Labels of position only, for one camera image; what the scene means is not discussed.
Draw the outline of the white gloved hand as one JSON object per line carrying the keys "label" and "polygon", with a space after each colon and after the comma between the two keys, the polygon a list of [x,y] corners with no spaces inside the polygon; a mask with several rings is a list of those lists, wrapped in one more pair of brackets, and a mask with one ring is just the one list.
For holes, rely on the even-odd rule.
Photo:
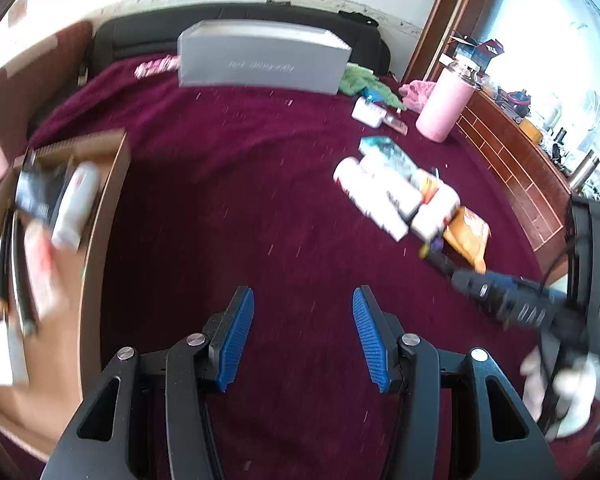
{"label": "white gloved hand", "polygon": [[[522,400],[537,422],[541,416],[542,403],[547,390],[538,348],[524,358],[520,366],[520,374],[524,376]],[[550,426],[550,434],[555,438],[570,437],[586,426],[591,417],[598,378],[600,378],[600,367],[595,363],[592,354],[586,358],[577,358],[572,367],[563,368],[556,374],[553,379],[554,393],[567,402],[569,410],[560,422]]]}

